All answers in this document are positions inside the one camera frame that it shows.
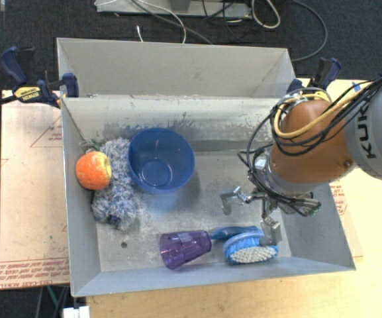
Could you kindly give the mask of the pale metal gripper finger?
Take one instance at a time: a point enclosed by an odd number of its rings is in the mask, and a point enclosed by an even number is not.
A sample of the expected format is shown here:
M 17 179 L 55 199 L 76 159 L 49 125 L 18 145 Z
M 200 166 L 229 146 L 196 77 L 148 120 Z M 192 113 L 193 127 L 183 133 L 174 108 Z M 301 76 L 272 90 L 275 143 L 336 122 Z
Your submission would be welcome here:
M 278 245 L 282 241 L 279 221 L 266 217 L 261 219 L 260 225 L 264 233 L 264 238 L 261 239 L 262 244 Z
M 253 201 L 253 197 L 246 194 L 240 186 L 222 192 L 220 198 L 225 215 L 230 215 L 235 207 L 244 206 Z

